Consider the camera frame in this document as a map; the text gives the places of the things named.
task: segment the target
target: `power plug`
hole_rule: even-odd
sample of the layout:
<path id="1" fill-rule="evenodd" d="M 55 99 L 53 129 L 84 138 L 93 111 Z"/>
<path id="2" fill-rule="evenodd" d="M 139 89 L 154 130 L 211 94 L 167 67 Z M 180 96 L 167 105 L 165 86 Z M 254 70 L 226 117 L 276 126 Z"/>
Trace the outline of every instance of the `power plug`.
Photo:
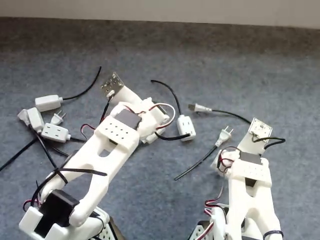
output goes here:
<path id="1" fill-rule="evenodd" d="M 65 143 L 71 138 L 68 129 L 51 123 L 46 123 L 44 125 L 41 136 L 44 139 L 49 139 L 60 143 Z"/>
<path id="2" fill-rule="evenodd" d="M 180 115 L 176 121 L 178 131 L 180 135 L 190 134 L 190 136 L 184 137 L 181 141 L 189 141 L 196 137 L 196 130 L 189 116 Z"/>
<path id="3" fill-rule="evenodd" d="M 63 98 L 58 95 L 48 95 L 34 99 L 35 106 L 40 112 L 60 108 L 62 102 Z"/>
<path id="4" fill-rule="evenodd" d="M 37 132 L 41 133 L 44 128 L 44 120 L 41 116 L 41 113 L 36 107 L 30 108 L 27 110 L 27 115 L 29 117 L 30 124 L 32 128 Z"/>

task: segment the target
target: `black wire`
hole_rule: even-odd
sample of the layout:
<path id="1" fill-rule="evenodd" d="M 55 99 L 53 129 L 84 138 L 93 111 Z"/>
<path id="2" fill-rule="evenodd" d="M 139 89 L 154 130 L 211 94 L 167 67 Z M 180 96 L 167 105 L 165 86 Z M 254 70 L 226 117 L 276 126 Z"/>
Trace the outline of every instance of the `black wire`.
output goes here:
<path id="1" fill-rule="evenodd" d="M 76 143 L 85 143 L 87 140 L 85 140 L 85 139 L 80 139 L 80 138 L 77 138 L 77 137 L 72 136 L 72 137 L 70 137 L 70 141 L 76 142 Z"/>
<path id="2" fill-rule="evenodd" d="M 68 162 L 69 160 L 74 156 L 74 154 L 76 154 L 77 151 L 74 151 L 73 153 L 71 153 L 64 161 L 64 163 L 61 164 L 60 168 L 63 168 Z M 54 172 L 53 174 L 49 175 L 40 185 L 38 185 L 38 187 L 36 188 L 35 192 L 33 193 L 33 196 L 31 198 L 31 203 L 30 206 L 33 207 L 35 205 L 35 200 L 38 197 L 38 194 L 40 193 L 41 189 L 51 180 L 53 179 L 55 176 L 57 175 L 56 172 Z"/>
<path id="3" fill-rule="evenodd" d="M 58 168 L 57 171 L 59 172 L 75 172 L 75 173 L 85 173 L 85 174 L 95 174 L 99 176 L 107 176 L 105 172 L 96 171 L 92 169 L 82 169 L 82 168 Z"/>
<path id="4" fill-rule="evenodd" d="M 229 112 L 229 111 L 222 111 L 222 110 L 216 110 L 216 109 L 212 109 L 212 112 L 217 112 L 217 113 L 222 113 L 222 114 L 229 114 L 231 116 L 237 117 L 241 120 L 243 120 L 244 122 L 246 122 L 247 124 L 251 124 L 251 121 L 249 121 L 248 119 L 244 118 L 243 116 L 240 116 L 238 114 L 235 114 L 233 112 Z"/>
<path id="5" fill-rule="evenodd" d="M 109 107 L 109 104 L 110 104 L 111 99 L 112 99 L 111 97 L 108 98 L 108 102 L 106 103 L 106 105 L 105 105 L 105 107 L 104 107 L 104 109 L 103 109 L 103 113 L 102 113 L 102 115 L 101 115 L 99 124 L 102 123 L 102 121 L 103 121 L 104 118 L 105 118 L 105 115 L 106 115 L 106 112 L 107 112 L 107 110 L 108 110 L 108 107 Z"/>
<path id="6" fill-rule="evenodd" d="M 29 125 L 29 128 L 32 130 L 32 132 L 34 133 L 34 135 L 37 137 L 38 141 L 41 144 L 42 149 L 44 150 L 45 155 L 48 157 L 50 163 L 52 164 L 52 166 L 57 169 L 58 166 L 56 165 L 55 161 L 53 160 L 51 154 L 49 153 L 42 137 L 40 135 L 38 135 L 38 133 L 32 128 L 31 125 Z M 62 178 L 62 180 L 65 182 L 65 184 L 68 183 L 68 180 L 65 178 L 65 176 L 63 176 L 63 174 L 61 172 L 57 172 L 57 174 Z"/>
<path id="7" fill-rule="evenodd" d="M 101 72 L 101 69 L 102 69 L 102 67 L 100 66 L 99 70 L 98 70 L 98 72 L 97 72 L 97 74 L 96 74 L 96 76 L 95 76 L 95 78 L 93 80 L 93 82 L 83 92 L 81 92 L 81 93 L 79 93 L 79 94 L 77 94 L 75 96 L 63 97 L 63 100 L 76 99 L 76 98 L 81 97 L 82 95 L 86 94 L 93 87 L 93 85 L 96 83 L 96 81 L 98 80 L 100 72 Z"/>
<path id="8" fill-rule="evenodd" d="M 165 141 L 174 141 L 174 140 L 179 140 L 179 139 L 184 139 L 184 138 L 190 137 L 190 133 L 183 134 L 183 135 L 180 135 L 180 136 L 167 137 L 167 136 L 161 136 L 161 135 L 159 135 L 157 132 L 155 132 L 155 135 L 156 135 L 159 139 L 165 140 Z"/>
<path id="9" fill-rule="evenodd" d="M 284 232 L 281 230 L 271 230 L 271 231 L 267 231 L 264 235 L 263 235 L 263 240 L 266 239 L 267 236 L 271 235 L 271 234 L 281 234 L 282 238 L 284 237 Z"/>
<path id="10" fill-rule="evenodd" d="M 33 196 L 31 198 L 31 203 L 30 205 L 33 207 L 35 205 L 35 200 L 37 199 L 38 194 L 40 193 L 41 189 L 50 181 L 52 180 L 56 175 L 61 174 L 60 171 L 68 171 L 68 172 L 81 172 L 81 173 L 88 173 L 88 174 L 96 174 L 96 175 L 100 175 L 100 176 L 107 176 L 107 174 L 105 172 L 101 172 L 101 171 L 95 171 L 92 169 L 78 169 L 78 168 L 64 168 L 64 166 L 69 162 L 69 160 L 73 157 L 73 155 L 75 154 L 72 153 L 70 154 L 67 159 L 64 161 L 64 163 L 60 166 L 60 168 L 56 168 L 54 169 L 53 173 L 50 174 L 40 185 L 39 187 L 37 187 L 37 189 L 35 190 L 35 192 L 33 193 Z"/>
<path id="11" fill-rule="evenodd" d="M 197 161 L 195 164 L 193 164 L 191 167 L 189 167 L 186 171 L 181 173 L 179 176 L 176 176 L 174 178 L 174 180 L 177 181 L 177 180 L 181 179 L 182 177 L 184 177 L 186 174 L 190 173 L 193 169 L 195 169 L 200 164 L 202 164 L 203 161 L 206 160 L 217 148 L 218 147 L 216 145 L 214 145 L 213 148 L 211 148 L 210 151 L 203 158 L 201 158 L 199 161 Z"/>
<path id="12" fill-rule="evenodd" d="M 69 157 L 70 154 L 60 150 L 59 148 L 56 148 L 54 146 L 49 146 L 53 151 L 57 152 L 58 154 L 60 155 L 63 155 L 63 156 L 66 156 L 66 157 Z"/>
<path id="13" fill-rule="evenodd" d="M 3 164 L 0 167 L 0 172 L 5 169 L 7 166 L 12 164 L 24 151 L 26 151 L 28 148 L 30 148 L 35 142 L 37 142 L 37 138 L 34 138 L 31 140 L 27 145 L 25 145 L 23 148 L 21 148 L 20 151 L 18 151 L 14 156 L 12 156 L 5 164 Z"/>
<path id="14" fill-rule="evenodd" d="M 158 81 L 158 80 L 150 80 L 152 83 L 158 83 L 158 84 L 162 84 L 163 86 L 166 86 L 172 93 L 174 99 L 175 99 L 175 102 L 176 102 L 176 105 L 177 105 L 177 108 L 178 108 L 178 111 L 179 111 L 179 115 L 182 115 L 182 111 L 181 111 L 181 107 L 180 107 L 180 102 L 178 100 L 178 97 L 175 93 L 175 91 L 166 83 L 162 82 L 162 81 Z"/>
<path id="15" fill-rule="evenodd" d="M 272 143 L 269 143 L 268 145 L 265 145 L 264 146 L 264 149 L 266 150 L 267 148 L 270 148 L 271 146 L 273 145 L 277 145 L 277 144 L 283 144 L 286 142 L 286 139 L 285 138 L 281 138 L 281 137 L 275 137 L 275 136 L 268 136 L 268 137 L 261 137 L 261 138 L 258 138 L 256 140 L 254 140 L 254 135 L 252 136 L 252 142 L 254 143 L 257 143 L 257 142 L 261 142 L 263 140 L 278 140 L 278 141 L 275 141 L 275 142 L 272 142 Z"/>
<path id="16" fill-rule="evenodd" d="M 95 236 L 93 236 L 92 238 L 93 239 L 96 239 L 96 240 L 101 240 L 100 238 L 99 238 L 99 235 L 102 233 L 102 231 L 104 230 L 104 228 L 105 228 L 105 223 L 104 223 L 104 221 L 100 218 L 100 217 L 98 217 L 98 216 L 96 216 L 96 217 L 94 217 L 95 219 L 99 219 L 100 221 L 101 221 L 101 223 L 102 223 L 102 228 L 101 228 L 101 231 L 97 234 L 97 235 L 95 235 Z"/>

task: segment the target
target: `white wall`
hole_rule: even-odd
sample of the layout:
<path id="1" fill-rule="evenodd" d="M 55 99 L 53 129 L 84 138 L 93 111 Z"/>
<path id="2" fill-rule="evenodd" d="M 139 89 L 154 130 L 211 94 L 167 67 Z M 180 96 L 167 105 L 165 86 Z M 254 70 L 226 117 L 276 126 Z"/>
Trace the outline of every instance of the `white wall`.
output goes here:
<path id="1" fill-rule="evenodd" d="M 320 29 L 320 0 L 0 0 L 0 16 Z"/>

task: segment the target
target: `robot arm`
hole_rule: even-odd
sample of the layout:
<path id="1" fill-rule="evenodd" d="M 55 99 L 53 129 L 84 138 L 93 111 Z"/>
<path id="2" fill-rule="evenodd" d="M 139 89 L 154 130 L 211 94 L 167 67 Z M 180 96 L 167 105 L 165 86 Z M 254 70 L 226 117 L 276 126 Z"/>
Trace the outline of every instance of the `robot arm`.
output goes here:
<path id="1" fill-rule="evenodd" d="M 252 141 L 253 136 L 267 138 L 271 132 L 270 126 L 254 118 L 237 147 L 218 153 L 211 167 L 228 180 L 229 204 L 207 210 L 210 231 L 203 238 L 189 239 L 282 240 L 271 194 L 269 162 L 261 157 L 268 140 Z M 204 227 L 201 229 L 198 234 L 205 232 Z"/>
<path id="2" fill-rule="evenodd" d="M 116 73 L 102 88 L 107 97 L 118 104 L 64 168 L 95 170 L 105 176 L 93 174 L 88 192 L 80 201 L 62 191 L 65 182 L 60 176 L 49 180 L 42 189 L 40 208 L 29 207 L 19 224 L 33 239 L 88 240 L 97 235 L 101 229 L 100 220 L 105 225 L 110 219 L 97 206 L 107 193 L 111 180 L 135 151 L 139 141 L 154 141 L 155 131 L 161 133 L 159 131 L 163 128 L 157 129 L 169 119 L 162 109 L 154 107 L 150 97 L 141 100 L 124 86 Z M 100 156 L 103 151 L 109 155 Z M 68 182 L 83 174 L 74 171 L 61 173 Z"/>

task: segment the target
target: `gray carpet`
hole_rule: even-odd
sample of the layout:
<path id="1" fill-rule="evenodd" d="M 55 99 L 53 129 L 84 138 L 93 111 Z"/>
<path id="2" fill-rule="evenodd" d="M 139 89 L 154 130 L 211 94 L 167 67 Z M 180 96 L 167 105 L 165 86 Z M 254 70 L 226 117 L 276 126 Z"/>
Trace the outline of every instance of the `gray carpet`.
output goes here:
<path id="1" fill-rule="evenodd" d="M 18 121 L 22 108 L 48 94 L 81 92 L 102 66 L 99 84 L 116 71 L 141 97 L 175 104 L 150 79 L 170 83 L 190 115 L 197 137 L 190 143 L 157 140 L 137 150 L 112 181 L 100 207 L 128 240 L 185 240 L 216 196 L 221 179 L 208 159 L 190 175 L 173 178 L 212 147 L 220 129 L 234 128 L 237 145 L 248 126 L 232 117 L 196 115 L 189 103 L 254 116 L 287 142 L 268 149 L 276 214 L 287 240 L 320 236 L 320 31 L 257 26 L 96 20 L 0 18 L 0 164 L 32 136 Z M 80 137 L 83 123 L 97 125 L 106 99 L 99 84 L 65 102 L 63 126 Z M 52 112 L 43 114 L 49 121 Z M 173 124 L 167 136 L 177 134 Z M 59 145 L 71 153 L 79 143 Z M 54 154 L 57 163 L 64 158 Z M 27 240 L 18 229 L 35 181 L 52 170 L 39 145 L 0 173 L 0 239 Z M 80 198 L 84 176 L 66 187 Z M 226 191 L 221 202 L 227 203 Z"/>

